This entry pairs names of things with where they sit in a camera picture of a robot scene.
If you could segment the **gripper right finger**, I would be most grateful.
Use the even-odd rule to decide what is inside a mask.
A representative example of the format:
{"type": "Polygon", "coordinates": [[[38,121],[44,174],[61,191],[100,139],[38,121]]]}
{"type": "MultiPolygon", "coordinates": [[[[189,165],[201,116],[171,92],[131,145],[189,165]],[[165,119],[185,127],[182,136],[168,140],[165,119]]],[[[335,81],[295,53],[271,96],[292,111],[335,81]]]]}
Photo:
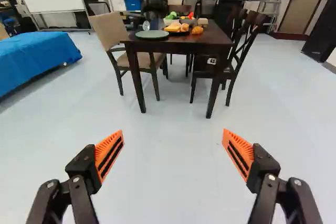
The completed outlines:
{"type": "Polygon", "coordinates": [[[279,178],[280,164],[260,144],[224,129],[222,145],[249,191],[256,194],[248,223],[272,223],[276,205],[286,223],[322,223],[309,185],[295,177],[279,178]]]}

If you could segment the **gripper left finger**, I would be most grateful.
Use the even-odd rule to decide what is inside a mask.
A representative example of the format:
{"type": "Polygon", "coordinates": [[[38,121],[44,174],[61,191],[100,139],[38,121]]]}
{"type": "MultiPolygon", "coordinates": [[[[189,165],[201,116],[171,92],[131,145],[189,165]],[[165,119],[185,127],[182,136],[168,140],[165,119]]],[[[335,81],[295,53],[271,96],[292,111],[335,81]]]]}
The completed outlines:
{"type": "Polygon", "coordinates": [[[98,223],[91,196],[100,190],[123,147],[121,130],[84,147],[65,167],[68,180],[41,184],[26,223],[62,223],[68,206],[75,223],[98,223]]]}

